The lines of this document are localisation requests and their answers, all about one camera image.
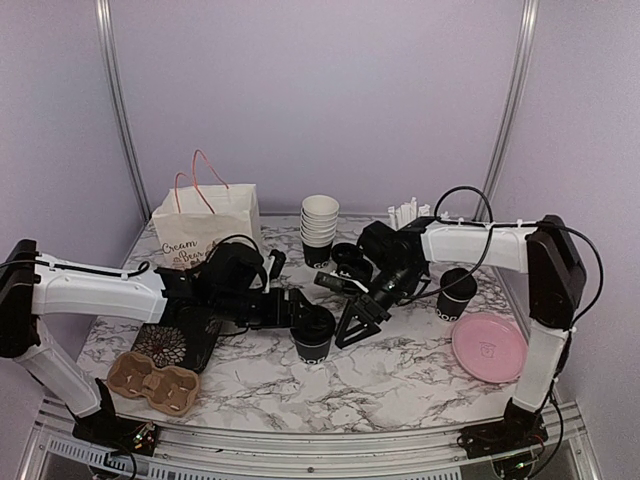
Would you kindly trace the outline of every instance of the logo on cup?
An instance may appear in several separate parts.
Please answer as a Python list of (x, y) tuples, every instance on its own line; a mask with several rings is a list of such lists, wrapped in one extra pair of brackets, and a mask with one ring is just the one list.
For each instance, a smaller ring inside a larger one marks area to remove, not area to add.
[(320, 357), (317, 360), (307, 360), (305, 358), (302, 358), (300, 355), (298, 355), (298, 358), (300, 360), (302, 360), (304, 363), (306, 363), (307, 365), (318, 365), (318, 364), (324, 362), (327, 357)]
[(438, 314), (438, 316), (443, 319), (445, 322), (455, 322), (458, 317), (457, 315), (445, 315), (444, 313), (442, 313), (440, 311), (439, 308), (436, 308), (436, 313)]
[(496, 346), (493, 343), (480, 342), (480, 355), (484, 358), (493, 358)]

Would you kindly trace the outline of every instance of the white marble tabletop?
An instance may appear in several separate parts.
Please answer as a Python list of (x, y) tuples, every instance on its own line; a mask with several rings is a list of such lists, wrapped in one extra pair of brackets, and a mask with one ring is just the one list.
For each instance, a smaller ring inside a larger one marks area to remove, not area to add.
[[(355, 243), (371, 217), (345, 217), (336, 241)], [(310, 301), (336, 318), (345, 301), (313, 284), (316, 271), (304, 265), (298, 218), (263, 217), (267, 251), (287, 254), (279, 279), (302, 288)], [(127, 262), (164, 265), (153, 225), (149, 225)], [(432, 265), (438, 280), (450, 265)], [(467, 312), (488, 311), (513, 320), (511, 308), (493, 272), (475, 274), (478, 294)], [(245, 431), (376, 432), (417, 429), (482, 420), (502, 414), (514, 384), (491, 385), (474, 379), (457, 364), (451, 348), (451, 324), (435, 315), (435, 298), (390, 310), (382, 333), (340, 350), (332, 346), (321, 365), (306, 365), (296, 354), (288, 330), (250, 331), (221, 338), (206, 370), (196, 404), (184, 417), (170, 417), (146, 400), (113, 394), (118, 412), (143, 419)], [(100, 317), (78, 364), (106, 378), (120, 354), (128, 351), (140, 324)]]

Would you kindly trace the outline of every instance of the pink plate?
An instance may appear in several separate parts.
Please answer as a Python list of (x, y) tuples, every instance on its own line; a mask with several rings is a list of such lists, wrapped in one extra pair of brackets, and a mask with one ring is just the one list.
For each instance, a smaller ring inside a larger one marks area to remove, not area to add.
[(462, 317), (453, 328), (452, 344), (460, 366), (488, 383), (513, 382), (527, 358), (527, 342), (515, 322), (491, 313)]

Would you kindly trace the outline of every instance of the paper shopping bag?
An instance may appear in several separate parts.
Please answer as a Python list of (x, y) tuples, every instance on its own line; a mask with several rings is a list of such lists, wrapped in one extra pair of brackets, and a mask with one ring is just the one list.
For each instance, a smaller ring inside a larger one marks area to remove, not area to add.
[(218, 242), (235, 234), (251, 237), (262, 250), (256, 186), (224, 181), (223, 185), (199, 185), (195, 175), (198, 154), (222, 181), (204, 153), (196, 150), (193, 185), (178, 188), (178, 178), (187, 177), (178, 173), (174, 188), (152, 215), (166, 264), (172, 268), (186, 269), (201, 263)]

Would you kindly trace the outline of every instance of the brown cardboard cup holder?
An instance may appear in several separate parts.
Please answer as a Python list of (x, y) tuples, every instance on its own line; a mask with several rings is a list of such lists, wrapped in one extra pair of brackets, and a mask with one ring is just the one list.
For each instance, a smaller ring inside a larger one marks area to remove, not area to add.
[(107, 385), (123, 397), (147, 397), (152, 408), (181, 416), (193, 406), (200, 390), (200, 378), (180, 367), (157, 368), (149, 357), (127, 352), (111, 367)]

